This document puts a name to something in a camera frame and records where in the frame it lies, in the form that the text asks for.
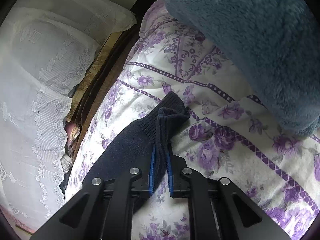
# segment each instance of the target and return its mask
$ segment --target bed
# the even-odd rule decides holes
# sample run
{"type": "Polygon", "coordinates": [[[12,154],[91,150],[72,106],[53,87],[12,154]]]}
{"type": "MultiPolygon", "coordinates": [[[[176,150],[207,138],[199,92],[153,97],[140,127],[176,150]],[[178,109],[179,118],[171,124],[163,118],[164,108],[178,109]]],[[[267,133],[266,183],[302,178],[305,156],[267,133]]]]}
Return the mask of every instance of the bed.
{"type": "MultiPolygon", "coordinates": [[[[298,138],[276,123],[242,73],[204,35],[171,17],[163,0],[147,11],[140,38],[81,143],[68,201],[130,122],[174,91],[191,118],[172,139],[175,155],[211,179],[229,177],[293,240],[319,213],[320,133],[298,138]]],[[[135,213],[132,239],[189,239],[187,200],[169,197],[166,176],[135,213]]]]}
{"type": "Polygon", "coordinates": [[[70,92],[106,40],[116,41],[136,19],[107,0],[6,2],[0,13],[0,208],[32,233],[64,202],[59,184],[67,171],[61,158],[70,92]]]}

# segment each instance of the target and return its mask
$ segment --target mattress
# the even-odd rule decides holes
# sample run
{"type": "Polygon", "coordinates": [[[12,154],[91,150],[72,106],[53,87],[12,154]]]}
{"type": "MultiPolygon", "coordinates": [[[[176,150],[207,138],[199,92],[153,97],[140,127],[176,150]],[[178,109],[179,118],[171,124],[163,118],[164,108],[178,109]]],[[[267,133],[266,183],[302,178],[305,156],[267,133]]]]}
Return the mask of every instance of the mattress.
{"type": "MultiPolygon", "coordinates": [[[[174,91],[191,118],[172,138],[175,155],[211,179],[230,178],[293,240],[319,213],[320,134],[298,138],[274,120],[223,52],[171,17],[163,0],[145,14],[140,38],[82,141],[68,201],[130,122],[174,91]]],[[[133,217],[132,239],[189,239],[188,202],[169,197],[167,175],[133,217]]]]}

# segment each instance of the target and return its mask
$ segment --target triangular cutout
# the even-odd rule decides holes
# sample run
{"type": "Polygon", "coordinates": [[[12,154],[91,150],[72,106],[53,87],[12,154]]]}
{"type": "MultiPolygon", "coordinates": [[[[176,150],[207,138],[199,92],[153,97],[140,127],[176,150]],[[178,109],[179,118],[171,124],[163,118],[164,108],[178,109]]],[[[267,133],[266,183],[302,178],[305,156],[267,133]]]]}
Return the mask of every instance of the triangular cutout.
{"type": "Polygon", "coordinates": [[[79,199],[79,201],[75,203],[70,208],[70,210],[60,219],[60,222],[72,228],[77,228],[80,223],[84,208],[87,205],[88,199],[89,194],[83,195],[82,198],[79,199]]]}
{"type": "Polygon", "coordinates": [[[244,203],[237,194],[234,194],[232,197],[240,215],[241,222],[245,228],[251,227],[262,221],[261,217],[259,217],[246,203],[244,203]]]}

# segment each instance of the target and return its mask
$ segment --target silver bolt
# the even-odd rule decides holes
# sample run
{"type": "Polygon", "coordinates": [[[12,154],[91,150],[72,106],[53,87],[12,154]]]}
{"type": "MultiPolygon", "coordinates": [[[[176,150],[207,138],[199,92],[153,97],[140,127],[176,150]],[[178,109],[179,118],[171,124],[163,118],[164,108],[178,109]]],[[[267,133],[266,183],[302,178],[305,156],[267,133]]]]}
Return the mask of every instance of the silver bolt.
{"type": "Polygon", "coordinates": [[[138,174],[140,170],[139,170],[139,168],[131,168],[129,171],[131,174],[134,175],[134,174],[138,174]]]}
{"type": "Polygon", "coordinates": [[[93,185],[100,185],[100,183],[102,182],[102,180],[100,178],[94,178],[92,179],[91,183],[93,185]]]}
{"type": "Polygon", "coordinates": [[[190,175],[192,173],[192,169],[190,168],[183,168],[182,173],[186,175],[190,175]]]}
{"type": "Polygon", "coordinates": [[[229,185],[230,184],[230,179],[228,179],[228,178],[221,178],[220,179],[220,183],[222,184],[222,185],[229,185]]]}

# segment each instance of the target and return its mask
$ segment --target blue fluffy blanket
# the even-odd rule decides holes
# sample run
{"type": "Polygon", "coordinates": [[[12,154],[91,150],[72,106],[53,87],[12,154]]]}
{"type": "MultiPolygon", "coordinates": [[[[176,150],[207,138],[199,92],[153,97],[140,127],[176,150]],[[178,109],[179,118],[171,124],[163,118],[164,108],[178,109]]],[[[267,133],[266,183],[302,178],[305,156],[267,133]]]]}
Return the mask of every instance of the blue fluffy blanket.
{"type": "Polygon", "coordinates": [[[310,135],[320,117],[320,25],[304,0],[165,0],[233,60],[279,124],[310,135]]]}

